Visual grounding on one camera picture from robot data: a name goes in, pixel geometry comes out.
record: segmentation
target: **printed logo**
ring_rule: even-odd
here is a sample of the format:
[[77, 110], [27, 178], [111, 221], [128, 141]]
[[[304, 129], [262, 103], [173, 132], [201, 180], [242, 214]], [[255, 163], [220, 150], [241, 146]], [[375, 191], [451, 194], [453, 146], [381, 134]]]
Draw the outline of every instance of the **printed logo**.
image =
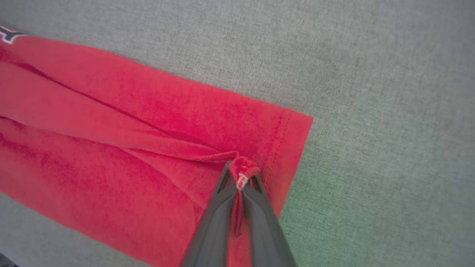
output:
[[13, 44], [13, 40], [15, 40], [16, 37], [25, 34], [14, 30], [9, 30], [3, 26], [0, 26], [0, 35], [2, 41], [8, 44]]

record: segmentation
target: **gray cloth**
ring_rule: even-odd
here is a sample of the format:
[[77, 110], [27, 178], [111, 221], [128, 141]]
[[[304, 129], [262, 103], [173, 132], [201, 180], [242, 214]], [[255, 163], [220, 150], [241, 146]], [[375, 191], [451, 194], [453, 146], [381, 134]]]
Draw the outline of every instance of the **gray cloth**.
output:
[[[300, 267], [475, 266], [474, 13], [471, 0], [0, 2], [17, 30], [313, 116], [281, 217]], [[0, 251], [22, 267], [141, 266], [0, 207]]]

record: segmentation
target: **gray table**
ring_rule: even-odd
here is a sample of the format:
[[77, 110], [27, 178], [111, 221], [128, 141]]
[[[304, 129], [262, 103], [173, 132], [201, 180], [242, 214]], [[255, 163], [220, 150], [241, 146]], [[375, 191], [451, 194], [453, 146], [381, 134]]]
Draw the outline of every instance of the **gray table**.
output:
[[[301, 267], [475, 266], [472, 0], [0, 0], [0, 22], [309, 114]], [[145, 266], [0, 195], [22, 267]]]

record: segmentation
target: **red shirt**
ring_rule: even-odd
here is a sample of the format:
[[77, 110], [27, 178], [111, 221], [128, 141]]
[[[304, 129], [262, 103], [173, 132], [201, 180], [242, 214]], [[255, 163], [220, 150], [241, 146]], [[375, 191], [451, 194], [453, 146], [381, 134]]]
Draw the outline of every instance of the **red shirt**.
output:
[[[279, 215], [311, 117], [95, 48], [2, 36], [3, 193], [152, 266], [179, 265], [238, 155]], [[230, 267], [250, 265], [242, 232]]]

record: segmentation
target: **folded shirt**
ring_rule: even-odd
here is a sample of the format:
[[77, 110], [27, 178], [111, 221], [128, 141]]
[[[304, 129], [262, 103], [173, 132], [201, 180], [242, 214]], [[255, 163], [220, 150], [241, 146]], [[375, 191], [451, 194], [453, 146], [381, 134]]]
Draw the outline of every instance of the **folded shirt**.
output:
[[[0, 34], [0, 191], [152, 266], [178, 266], [228, 160], [279, 215], [312, 118], [96, 48]], [[229, 266], [250, 266], [248, 225]]]

